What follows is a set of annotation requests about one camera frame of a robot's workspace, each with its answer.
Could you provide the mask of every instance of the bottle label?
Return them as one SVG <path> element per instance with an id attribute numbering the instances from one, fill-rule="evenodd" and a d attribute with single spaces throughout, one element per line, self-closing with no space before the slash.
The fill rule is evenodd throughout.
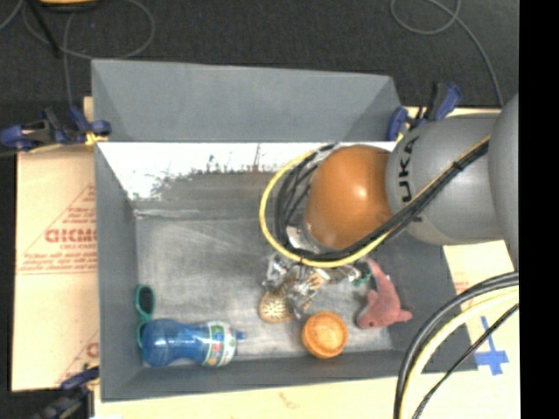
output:
<path id="1" fill-rule="evenodd" d="M 221 367 L 235 356 L 237 335 L 231 326 L 223 321 L 208 322 L 210 346 L 202 364 L 206 367 Z"/>

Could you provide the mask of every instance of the pink plastic dinosaur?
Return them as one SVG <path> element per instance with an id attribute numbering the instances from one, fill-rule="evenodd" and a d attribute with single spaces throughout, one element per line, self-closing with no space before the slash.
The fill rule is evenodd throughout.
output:
<path id="1" fill-rule="evenodd" d="M 370 329 L 409 321 L 411 312 L 401 308 L 400 297 L 390 277 L 383 273 L 375 261 L 367 260 L 375 276 L 377 290 L 370 290 L 367 294 L 368 305 L 357 316 L 357 325 L 361 329 Z"/>

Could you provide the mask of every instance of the black carpet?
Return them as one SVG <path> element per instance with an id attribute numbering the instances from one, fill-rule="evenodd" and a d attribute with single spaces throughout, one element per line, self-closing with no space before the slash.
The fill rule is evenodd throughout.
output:
<path id="1" fill-rule="evenodd" d="M 437 81 L 451 80 L 465 106 L 498 106 L 482 45 L 506 102 L 519 90 L 520 0 L 460 0 L 459 20 L 438 35 L 413 34 L 390 14 L 391 0 L 136 0 L 153 15 L 153 42 L 139 57 L 204 64 L 258 65 L 392 76 L 405 105 L 424 104 Z M 456 0 L 437 0 L 450 10 Z M 0 26 L 18 0 L 0 0 Z M 430 3 L 401 0 L 400 17 L 433 30 L 449 16 Z M 68 14 L 42 10 L 62 44 Z M 0 30 L 0 128 L 35 120 L 46 105 L 67 103 L 63 61 L 26 29 L 23 15 Z M 126 55 L 150 33 L 129 1 L 107 0 L 72 18 L 67 46 L 97 57 Z M 72 99 L 91 90 L 87 60 L 69 58 Z M 0 417 L 26 418 L 54 393 L 8 392 L 13 302 L 14 166 L 0 162 Z"/>

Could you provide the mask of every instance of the blue water bottle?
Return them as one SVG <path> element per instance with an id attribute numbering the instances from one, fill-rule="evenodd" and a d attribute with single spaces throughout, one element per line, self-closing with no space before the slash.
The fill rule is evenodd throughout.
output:
<path id="1" fill-rule="evenodd" d="M 245 335 L 224 321 L 183 324 L 154 319 L 141 328 L 141 354 L 152 367 L 165 367 L 187 358 L 206 367 L 221 367 L 237 353 Z"/>

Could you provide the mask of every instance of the blue cross mark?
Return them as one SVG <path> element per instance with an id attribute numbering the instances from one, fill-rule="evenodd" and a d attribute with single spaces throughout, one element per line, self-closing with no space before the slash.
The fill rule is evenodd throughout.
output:
<path id="1" fill-rule="evenodd" d="M 481 324 L 484 330 L 489 328 L 487 324 L 487 318 L 485 316 L 481 317 Z M 495 349 L 495 344 L 493 343 L 493 337 L 489 335 L 487 337 L 487 342 L 489 343 L 489 351 L 475 353 L 475 361 L 478 366 L 488 365 L 491 369 L 491 375 L 503 374 L 503 370 L 500 367 L 503 363 L 508 363 L 507 353 L 505 351 L 497 351 Z"/>

